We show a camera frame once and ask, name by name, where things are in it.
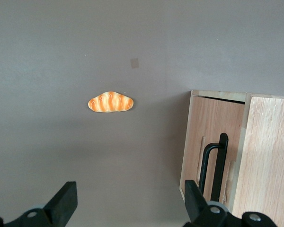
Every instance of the wooden drawer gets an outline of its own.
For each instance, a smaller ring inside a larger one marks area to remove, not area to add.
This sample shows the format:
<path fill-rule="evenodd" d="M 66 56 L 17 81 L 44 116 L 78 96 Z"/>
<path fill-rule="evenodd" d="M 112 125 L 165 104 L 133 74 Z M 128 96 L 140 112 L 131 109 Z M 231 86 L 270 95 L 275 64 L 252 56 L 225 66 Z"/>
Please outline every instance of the wooden drawer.
<path fill-rule="evenodd" d="M 199 182 L 202 151 L 225 132 L 229 145 L 219 202 L 241 218 L 268 215 L 284 226 L 284 97 L 194 90 L 180 181 Z M 210 154 L 204 197 L 210 200 L 216 151 Z"/>

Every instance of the drawer handle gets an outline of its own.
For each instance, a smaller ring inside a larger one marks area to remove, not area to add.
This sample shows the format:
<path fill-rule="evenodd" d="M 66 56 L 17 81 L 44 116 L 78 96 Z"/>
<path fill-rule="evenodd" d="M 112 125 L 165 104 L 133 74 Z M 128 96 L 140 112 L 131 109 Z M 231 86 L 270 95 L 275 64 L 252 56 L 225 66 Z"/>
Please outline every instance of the drawer handle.
<path fill-rule="evenodd" d="M 199 189 L 202 194 L 204 193 L 209 154 L 213 149 L 218 149 L 216 167 L 214 170 L 214 177 L 213 177 L 213 188 L 211 195 L 212 201 L 219 201 L 220 198 L 225 159 L 227 153 L 227 145 L 228 145 L 228 136 L 226 133 L 222 133 L 220 135 L 219 143 L 210 143 L 204 149 L 201 173 L 200 173 L 200 183 L 199 183 Z"/>

